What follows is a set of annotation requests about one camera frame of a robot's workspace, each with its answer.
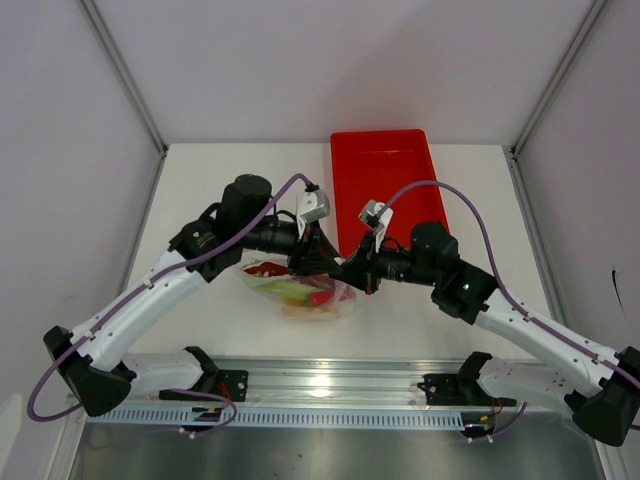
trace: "white table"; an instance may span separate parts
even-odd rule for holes
[[[502,148],[431,145],[439,180],[476,204],[487,224],[503,278],[539,311],[548,307]],[[176,144],[160,178],[133,268],[143,275],[182,226],[219,201],[237,175],[267,178],[277,190],[302,172],[332,197],[329,144]],[[294,190],[301,191],[302,184]],[[487,271],[480,230],[467,207],[442,193],[451,232],[462,257]],[[280,208],[295,209],[288,193]],[[336,240],[332,219],[323,225]],[[531,359],[506,340],[450,318],[431,303],[430,289],[383,282],[361,295],[355,313],[337,320],[287,318],[279,305],[250,291],[230,269],[176,306],[133,347],[160,353],[198,345],[214,356],[459,360],[480,350],[507,359]]]

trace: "plastic bag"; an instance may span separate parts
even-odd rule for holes
[[[239,275],[249,288],[282,304],[287,317],[331,319],[349,315],[356,292],[328,275],[290,275],[279,259],[243,258]]]

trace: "red tray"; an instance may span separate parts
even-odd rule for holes
[[[338,245],[344,257],[358,248],[367,231],[358,215],[369,200],[386,202],[408,183],[436,178],[422,130],[334,133],[331,157]],[[425,221],[449,228],[437,187],[414,188],[394,203],[387,236],[410,247],[411,229]]]

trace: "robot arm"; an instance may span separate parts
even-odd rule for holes
[[[214,393],[219,373],[198,347],[168,355],[128,355],[131,346],[178,302],[204,288],[224,269],[238,263],[243,249],[289,256],[289,269],[298,275],[337,273],[339,257],[318,220],[329,214],[324,192],[314,185],[300,196],[296,222],[265,216],[236,245],[202,263],[201,258],[237,235],[266,208],[271,185],[242,175],[227,186],[222,201],[185,225],[169,249],[144,277],[132,284],[91,319],[68,331],[54,327],[44,343],[54,360],[72,347],[58,372],[90,416],[112,410],[127,396],[169,389]],[[158,278],[159,272],[169,270]],[[98,322],[111,315],[99,328]]]
[[[444,313],[506,338],[552,369],[475,352],[457,375],[462,405],[515,398],[571,414],[591,437],[622,445],[640,408],[640,390],[629,380],[640,379],[638,350],[617,353],[535,312],[501,288],[496,277],[462,260],[457,240],[440,223],[416,225],[410,249],[378,248],[378,225],[367,212],[363,217],[374,230],[334,278],[367,294],[375,293],[382,279],[431,286],[431,299]]]

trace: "white wall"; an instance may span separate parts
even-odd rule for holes
[[[165,140],[513,144],[591,0],[98,0]]]
[[[2,2],[0,65],[1,404],[50,363],[45,331],[116,293],[157,156],[75,2]],[[25,416],[3,478],[41,478],[60,426]]]
[[[640,3],[611,3],[521,165],[571,325],[640,348]]]

